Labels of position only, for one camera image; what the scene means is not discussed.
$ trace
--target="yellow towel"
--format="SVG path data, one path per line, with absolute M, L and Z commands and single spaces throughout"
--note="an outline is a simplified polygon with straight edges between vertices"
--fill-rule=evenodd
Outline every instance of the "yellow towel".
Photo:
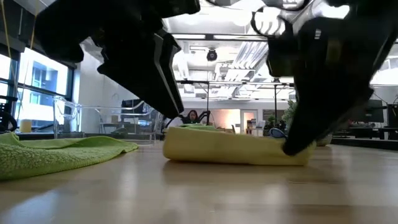
M 304 166 L 315 149 L 313 143 L 294 157 L 282 151 L 284 140 L 170 128 L 165 138 L 163 155 L 175 161 L 214 162 L 272 166 Z

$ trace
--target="doorway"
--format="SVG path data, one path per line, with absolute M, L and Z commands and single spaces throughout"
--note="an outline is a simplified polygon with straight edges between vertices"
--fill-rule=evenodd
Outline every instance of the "doorway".
M 246 134 L 248 121 L 252 119 L 257 121 L 257 110 L 241 110 L 241 134 Z

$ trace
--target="woman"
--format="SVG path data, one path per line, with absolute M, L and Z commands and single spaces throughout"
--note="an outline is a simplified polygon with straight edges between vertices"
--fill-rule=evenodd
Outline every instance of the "woman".
M 191 110 L 186 117 L 184 124 L 197 124 L 200 123 L 198 113 L 195 110 Z

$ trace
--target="security camera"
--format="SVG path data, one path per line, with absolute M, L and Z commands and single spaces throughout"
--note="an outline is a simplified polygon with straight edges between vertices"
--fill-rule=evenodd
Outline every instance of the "security camera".
M 215 60 L 217 60 L 217 52 L 215 49 L 210 49 L 207 53 L 207 61 L 214 62 Z

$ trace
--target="wooden floor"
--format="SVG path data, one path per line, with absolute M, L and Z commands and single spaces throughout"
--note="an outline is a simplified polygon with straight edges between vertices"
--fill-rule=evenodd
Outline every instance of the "wooden floor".
M 308 167 L 181 164 L 142 147 L 0 182 L 0 223 L 398 223 L 398 153 L 331 146 Z

